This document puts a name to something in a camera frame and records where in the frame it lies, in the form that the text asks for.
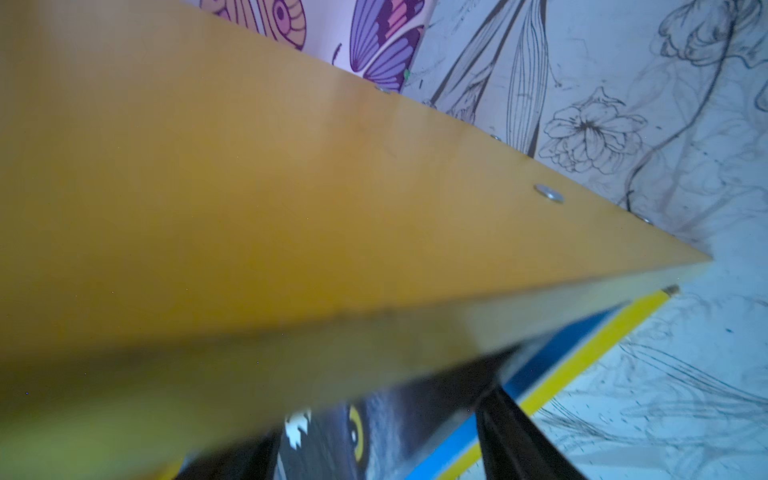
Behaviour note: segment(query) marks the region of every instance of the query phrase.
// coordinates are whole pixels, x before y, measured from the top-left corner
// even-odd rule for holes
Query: screw head
[[[549,200],[552,200],[553,202],[557,202],[559,204],[562,204],[565,202],[565,199],[562,195],[560,195],[560,192],[557,190],[552,190],[550,187],[547,187],[546,185],[542,184],[536,184],[533,186],[534,189],[536,189],[537,192],[547,197]]]
[[[640,220],[642,220],[643,222],[647,223],[648,225],[653,225],[654,224],[652,221],[648,220],[646,217],[643,217],[640,214],[635,214],[633,212],[633,215],[636,216],[637,218],[639,218]]]

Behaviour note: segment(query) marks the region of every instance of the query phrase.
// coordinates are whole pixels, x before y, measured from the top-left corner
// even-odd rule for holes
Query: purple butterfly wing
[[[361,71],[403,25],[419,14],[424,0],[357,0],[349,33],[349,66]]]
[[[404,82],[406,69],[411,65],[416,45],[424,32],[424,25],[408,30],[402,37],[387,47],[373,61],[363,78],[375,82],[380,87],[399,91]]]

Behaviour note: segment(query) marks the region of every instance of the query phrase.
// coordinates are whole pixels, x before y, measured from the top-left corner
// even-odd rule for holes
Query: metal screw
[[[639,218],[643,222],[647,223],[648,225],[653,225],[654,224],[652,221],[648,220],[646,217],[643,217],[640,214],[634,214],[634,216],[636,216],[637,218]]]
[[[680,295],[680,286],[677,284],[669,285],[667,288],[663,288],[662,290],[669,296]]]
[[[557,190],[552,190],[550,187],[547,187],[546,185],[542,184],[536,184],[533,186],[534,189],[536,189],[537,192],[547,197],[549,200],[552,200],[553,202],[558,202],[559,204],[562,204],[565,202],[565,199],[562,195],[560,195],[560,192]]]

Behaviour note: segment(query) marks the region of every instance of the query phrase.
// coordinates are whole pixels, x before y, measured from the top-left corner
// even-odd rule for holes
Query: yellow stripe
[[[644,296],[624,307],[610,322],[584,344],[574,355],[566,359],[547,379],[536,387],[522,402],[520,408],[533,415],[552,400],[568,383],[571,383],[589,365],[602,357],[612,346],[624,338],[634,327],[648,318],[669,300],[663,290]],[[455,480],[480,459],[480,444],[475,442],[456,459],[437,480]]]

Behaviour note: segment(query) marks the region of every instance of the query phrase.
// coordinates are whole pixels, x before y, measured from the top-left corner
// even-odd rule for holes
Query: floral wallpaper
[[[768,469],[767,35],[765,0],[441,0],[427,24],[403,94],[715,258],[535,416],[589,478]]]

